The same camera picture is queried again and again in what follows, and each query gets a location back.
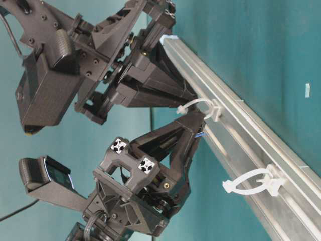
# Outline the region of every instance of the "wire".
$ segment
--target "wire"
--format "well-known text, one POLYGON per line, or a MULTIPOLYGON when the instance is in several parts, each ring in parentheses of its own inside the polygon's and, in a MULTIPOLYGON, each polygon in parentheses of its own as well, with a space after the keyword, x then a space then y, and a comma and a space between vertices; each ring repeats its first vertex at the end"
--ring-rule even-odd
POLYGON ((97 212, 95 212, 88 220, 87 225, 85 227, 84 230, 84 241, 90 241, 90 232, 91 232, 91 228, 93 227, 93 225, 95 224, 95 222, 102 216, 104 215, 105 212, 102 210, 98 210, 97 212))
POLYGON ((2 20, 2 22, 3 22, 4 25, 5 25, 5 28, 6 28, 7 32, 8 32, 8 34, 9 34, 9 37, 10 37, 10 39, 11 39, 11 41, 12 41, 12 44, 14 45, 14 48, 16 49, 16 52, 17 52, 18 56, 23 59, 24 56, 22 55, 22 52, 21 52, 21 50, 20 50, 20 48, 19 48, 19 46, 18 46, 18 44, 17 44, 17 42, 16 42, 16 39, 15 39, 15 37, 14 37, 14 34, 12 33, 9 24, 8 24, 8 22, 6 21, 4 15, 3 15, 2 13, 0 13, 0 19, 2 20))
POLYGON ((38 201, 39 201, 39 199, 33 201, 32 203, 30 203, 29 205, 27 205, 27 206, 25 206, 25 207, 23 207, 23 208, 18 209, 17 211, 14 211, 13 213, 10 213, 10 214, 7 215, 7 216, 4 216, 4 217, 0 218, 0 222, 2 222, 2 221, 4 221, 4 220, 6 220, 6 219, 8 219, 8 218, 10 218, 10 217, 12 217, 12 216, 20 213, 20 212, 22 212, 22 211, 24 211, 24 210, 32 207, 32 206, 35 205, 38 201))

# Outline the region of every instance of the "black cable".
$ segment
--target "black cable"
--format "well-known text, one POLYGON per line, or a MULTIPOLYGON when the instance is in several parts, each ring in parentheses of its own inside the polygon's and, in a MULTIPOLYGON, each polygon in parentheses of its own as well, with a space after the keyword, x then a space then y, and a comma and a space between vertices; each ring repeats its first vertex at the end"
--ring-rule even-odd
POLYGON ((27 205, 27 206, 25 206, 25 207, 23 207, 23 208, 20 208, 20 209, 18 209, 17 211, 14 211, 13 213, 10 213, 10 214, 7 215, 7 216, 4 216, 4 217, 0 218, 0 222, 2 222, 2 221, 4 221, 4 220, 6 220, 6 219, 8 219, 8 218, 10 218, 10 217, 12 217, 12 216, 20 213, 20 212, 22 212, 22 211, 24 211, 24 210, 32 207, 32 206, 35 205, 38 201, 39 201, 39 200, 37 199, 37 200, 33 201, 32 203, 30 203, 29 205, 27 205))
POLYGON ((12 33, 9 24, 6 21, 4 15, 2 15, 2 13, 0 13, 0 20, 2 20, 2 22, 4 23, 5 28, 6 28, 7 32, 8 32, 8 34, 9 34, 9 37, 10 37, 10 39, 12 41, 12 44, 14 45, 14 48, 16 49, 16 52, 17 52, 18 56, 23 59, 24 57, 23 57, 22 52, 21 52, 21 50, 20 50, 20 48, 19 48, 19 46, 18 46, 18 44, 16 42, 14 34, 12 33))

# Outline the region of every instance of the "teal background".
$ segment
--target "teal background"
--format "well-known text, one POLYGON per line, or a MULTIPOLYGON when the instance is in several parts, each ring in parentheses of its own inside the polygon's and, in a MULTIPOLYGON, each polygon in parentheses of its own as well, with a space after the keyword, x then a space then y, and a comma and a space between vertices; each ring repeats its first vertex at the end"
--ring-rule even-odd
MULTIPOLYGON (((120 10, 125 1, 47 1, 72 17, 80 12, 84 19, 98 23, 120 10)), ((8 16, 17 39, 22 29, 16 19, 8 16)), ((136 29, 146 26, 146 16, 136 29)), ((105 125, 91 122, 84 115, 69 108, 57 127, 47 127, 35 136, 26 136, 20 125, 15 91, 23 73, 5 28, 0 24, 0 216, 33 201, 25 194, 19 177, 18 160, 48 154, 71 169, 76 190, 88 196, 95 188, 92 171, 117 136, 134 139, 150 131, 149 110, 125 109, 115 106, 105 125)), ((81 213, 39 202, 32 208, 0 223, 0 240, 64 241, 81 213)), ((133 240, 150 240, 134 234, 133 240)))
MULTIPOLYGON (((97 23, 119 10, 124 1, 49 1, 71 16, 81 12, 97 23)), ((176 0, 177 34, 208 66, 317 173, 321 137, 320 67, 321 2, 318 0, 176 0), (305 84, 311 97, 305 98, 305 84)), ((22 33, 8 17, 17 37, 22 33)), ((140 19, 137 28, 146 25, 140 19)), ((94 188, 92 170, 116 136, 133 139, 149 131, 148 109, 116 106, 103 126, 71 108, 58 127, 24 135, 14 92, 21 61, 0 25, 0 216, 32 201, 18 175, 18 159, 49 154, 72 170, 83 195, 94 188)), ((160 127, 177 116, 155 109, 160 127)), ((190 172, 192 194, 159 240, 270 240, 250 207, 238 195, 227 195, 228 179, 204 140, 190 172)), ((0 224, 1 240, 65 240, 81 214, 43 202, 0 224)), ((150 240, 135 234, 132 240, 150 240)))

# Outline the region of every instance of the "zip tie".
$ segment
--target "zip tie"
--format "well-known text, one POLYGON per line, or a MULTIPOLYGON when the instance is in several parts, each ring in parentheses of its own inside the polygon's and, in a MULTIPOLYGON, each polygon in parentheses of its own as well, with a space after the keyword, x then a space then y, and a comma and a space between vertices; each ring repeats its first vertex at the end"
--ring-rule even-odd
POLYGON ((185 104, 184 106, 180 105, 177 108, 176 114, 187 114, 188 107, 200 102, 205 102, 210 105, 210 109, 208 111, 209 113, 207 114, 207 116, 205 116, 204 120, 211 118, 214 115, 215 110, 217 110, 216 117, 214 118, 214 121, 217 122, 219 120, 219 117, 222 114, 222 107, 219 105, 219 103, 215 99, 213 99, 212 101, 209 99, 194 99, 191 102, 185 104))
POLYGON ((177 35, 166 35, 166 34, 164 34, 159 40, 162 45, 164 45, 164 39, 179 39, 179 38, 178 38, 177 35))
POLYGON ((227 193, 234 192, 240 195, 254 195, 254 194, 263 192, 264 190, 267 190, 271 194, 271 196, 277 197, 279 195, 278 191, 280 187, 285 184, 285 179, 275 178, 273 173, 276 173, 276 172, 277 172, 276 167, 270 164, 267 166, 266 169, 259 168, 259 169, 252 170, 236 178, 234 181, 227 180, 226 182, 223 182, 222 185, 227 193), (256 181, 256 182, 262 183, 262 185, 253 189, 248 189, 248 190, 241 190, 236 188, 239 184, 241 184, 245 180, 259 174, 265 174, 263 179, 256 181))

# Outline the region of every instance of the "teal wall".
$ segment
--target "teal wall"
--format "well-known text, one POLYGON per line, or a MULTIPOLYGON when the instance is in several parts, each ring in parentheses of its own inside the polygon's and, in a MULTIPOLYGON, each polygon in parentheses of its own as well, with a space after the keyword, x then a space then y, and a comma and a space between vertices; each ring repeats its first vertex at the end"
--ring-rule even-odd
MULTIPOLYGON (((84 19, 98 23, 123 7, 125 1, 68 0, 48 1, 71 16, 80 12, 84 19)), ((8 16, 13 31, 20 38, 22 29, 8 16)), ((137 28, 146 26, 146 16, 137 28)), ((18 173, 18 160, 49 154, 72 170, 77 191, 85 196, 93 191, 92 170, 101 162, 106 148, 117 136, 133 139, 150 129, 149 110, 115 106, 108 121, 100 126, 70 108, 57 127, 44 128, 35 136, 26 136, 19 122, 15 90, 23 73, 21 60, 0 24, 0 216, 20 208, 33 199, 25 194, 18 173)), ((65 240, 81 214, 44 202, 0 223, 0 240, 58 241, 65 240)), ((133 240, 150 240, 135 234, 133 240)))
POLYGON ((321 1, 174 2, 175 33, 321 175, 321 1))

